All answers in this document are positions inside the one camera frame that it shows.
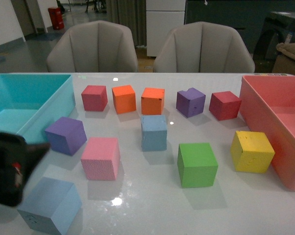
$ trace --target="yellow cube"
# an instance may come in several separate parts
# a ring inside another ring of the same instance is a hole
[[[236,171],[265,173],[275,152],[263,132],[236,131],[231,155]]]

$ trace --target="blue cube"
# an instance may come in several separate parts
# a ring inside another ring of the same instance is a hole
[[[167,149],[167,124],[165,115],[141,117],[142,151],[163,151]]]
[[[81,205],[74,183],[43,177],[17,210],[31,229],[65,235]]]

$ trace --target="purple cube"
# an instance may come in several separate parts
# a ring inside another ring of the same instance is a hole
[[[201,114],[204,111],[206,95],[190,88],[187,91],[179,91],[177,93],[177,105],[176,108],[185,117],[189,118],[197,114]]]
[[[87,141],[82,121],[68,117],[58,119],[45,133],[52,150],[71,156]]]

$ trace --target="pink plastic bin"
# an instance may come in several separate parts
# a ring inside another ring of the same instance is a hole
[[[240,113],[251,131],[264,132],[282,183],[295,190],[295,76],[243,76]]]

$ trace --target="white cabinet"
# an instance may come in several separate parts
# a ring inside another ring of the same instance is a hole
[[[147,56],[156,57],[168,32],[184,24],[185,0],[146,0]]]

